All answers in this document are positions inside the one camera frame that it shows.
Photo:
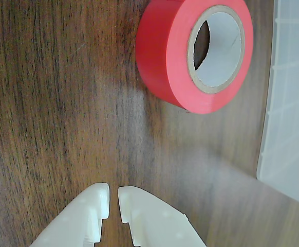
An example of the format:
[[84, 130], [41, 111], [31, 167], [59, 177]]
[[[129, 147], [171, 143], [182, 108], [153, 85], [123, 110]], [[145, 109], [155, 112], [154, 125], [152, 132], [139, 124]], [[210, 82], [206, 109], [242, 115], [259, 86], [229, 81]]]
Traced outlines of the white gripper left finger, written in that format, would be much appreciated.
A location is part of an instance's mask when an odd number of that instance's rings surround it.
[[76, 196], [39, 234], [31, 246], [94, 246], [102, 221], [109, 217], [107, 183], [95, 183]]

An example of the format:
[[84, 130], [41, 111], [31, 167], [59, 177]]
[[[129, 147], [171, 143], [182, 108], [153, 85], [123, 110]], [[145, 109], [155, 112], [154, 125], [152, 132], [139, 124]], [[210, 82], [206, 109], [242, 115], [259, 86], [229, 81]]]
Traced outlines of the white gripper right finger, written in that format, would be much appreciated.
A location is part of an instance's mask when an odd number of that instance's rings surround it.
[[206, 246], [185, 214], [153, 194], [123, 186], [118, 188], [118, 199], [134, 246]]

